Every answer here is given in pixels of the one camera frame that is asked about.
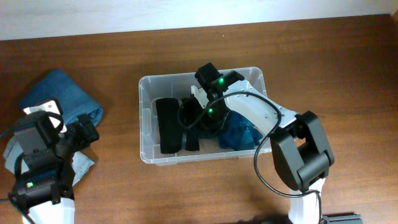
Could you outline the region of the light blue jeans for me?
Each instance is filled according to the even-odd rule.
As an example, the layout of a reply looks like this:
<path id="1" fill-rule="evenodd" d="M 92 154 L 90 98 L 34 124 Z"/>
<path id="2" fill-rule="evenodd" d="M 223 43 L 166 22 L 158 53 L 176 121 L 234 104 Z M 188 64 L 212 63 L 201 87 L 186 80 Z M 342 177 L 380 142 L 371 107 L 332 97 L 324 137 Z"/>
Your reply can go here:
<path id="1" fill-rule="evenodd" d="M 7 146 L 4 150 L 3 157 L 5 158 L 5 168 L 14 174 L 14 165 L 17 157 L 23 153 L 17 138 L 13 136 L 10 138 Z M 88 172 L 89 168 L 94 165 L 95 162 L 81 152 L 74 153 L 72 159 L 72 168 L 75 172 L 72 186 L 77 184 L 83 176 Z"/>

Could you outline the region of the black garment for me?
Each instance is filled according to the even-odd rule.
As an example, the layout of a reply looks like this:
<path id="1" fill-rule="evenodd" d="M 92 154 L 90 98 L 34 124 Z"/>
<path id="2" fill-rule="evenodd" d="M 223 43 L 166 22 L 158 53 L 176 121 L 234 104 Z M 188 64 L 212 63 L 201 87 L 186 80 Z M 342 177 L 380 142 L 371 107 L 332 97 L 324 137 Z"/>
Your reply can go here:
<path id="1" fill-rule="evenodd" d="M 155 101 L 160 135 L 160 152 L 175 154 L 180 150 L 199 151 L 199 140 L 191 132 L 179 125 L 177 113 L 180 108 L 178 99 L 159 98 Z"/>

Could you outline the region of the navy blue garment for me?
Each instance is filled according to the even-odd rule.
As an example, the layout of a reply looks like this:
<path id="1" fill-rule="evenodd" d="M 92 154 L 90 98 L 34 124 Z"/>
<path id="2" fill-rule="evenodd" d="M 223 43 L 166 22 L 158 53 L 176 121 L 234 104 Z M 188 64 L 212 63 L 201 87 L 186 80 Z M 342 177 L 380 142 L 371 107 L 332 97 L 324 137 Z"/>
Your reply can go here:
<path id="1" fill-rule="evenodd" d="M 263 139 L 262 133 L 255 128 L 255 125 L 235 111 L 227 113 L 219 129 L 200 131 L 199 137 L 202 139 L 216 138 L 220 148 L 234 151 L 254 149 Z"/>

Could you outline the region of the dark blue jeans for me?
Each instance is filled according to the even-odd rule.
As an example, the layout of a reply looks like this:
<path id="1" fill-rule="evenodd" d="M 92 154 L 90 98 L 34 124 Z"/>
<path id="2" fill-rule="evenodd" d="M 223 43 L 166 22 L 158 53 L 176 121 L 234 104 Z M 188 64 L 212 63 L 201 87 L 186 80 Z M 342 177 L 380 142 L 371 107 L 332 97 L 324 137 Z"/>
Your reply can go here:
<path id="1" fill-rule="evenodd" d="M 100 104 L 60 69 L 51 71 L 35 84 L 18 102 L 18 107 L 24 109 L 51 98 L 59 102 L 65 124 L 77 121 L 81 114 L 87 114 L 94 126 L 97 126 L 102 119 L 103 109 Z"/>

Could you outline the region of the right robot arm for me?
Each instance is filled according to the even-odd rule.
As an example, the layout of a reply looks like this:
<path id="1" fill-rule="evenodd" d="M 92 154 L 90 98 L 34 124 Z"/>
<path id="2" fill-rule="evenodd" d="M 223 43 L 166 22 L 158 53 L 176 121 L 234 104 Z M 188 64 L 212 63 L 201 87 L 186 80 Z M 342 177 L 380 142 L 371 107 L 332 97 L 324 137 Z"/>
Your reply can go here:
<path id="1" fill-rule="evenodd" d="M 192 123 L 179 121 L 179 125 L 192 129 L 204 115 L 218 121 L 227 111 L 244 116 L 271 144 L 275 170 L 290 192 L 271 191 L 290 199 L 289 221 L 326 223 L 321 191 L 335 157 L 318 116 L 287 110 L 259 93 L 240 73 L 232 70 L 223 75 L 212 63 L 200 67 L 195 79 L 201 91 L 194 96 L 205 107 Z"/>

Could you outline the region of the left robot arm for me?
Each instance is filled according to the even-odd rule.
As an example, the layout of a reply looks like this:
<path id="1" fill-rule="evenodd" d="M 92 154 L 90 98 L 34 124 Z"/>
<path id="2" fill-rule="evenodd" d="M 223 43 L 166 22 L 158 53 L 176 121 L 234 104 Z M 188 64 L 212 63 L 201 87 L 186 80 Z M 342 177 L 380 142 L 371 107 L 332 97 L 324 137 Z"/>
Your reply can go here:
<path id="1" fill-rule="evenodd" d="M 62 132 L 61 115 L 36 111 L 17 120 L 14 134 L 22 153 L 14 165 L 15 184 L 8 195 L 24 223 L 75 221 L 72 159 L 100 136 L 87 114 Z"/>

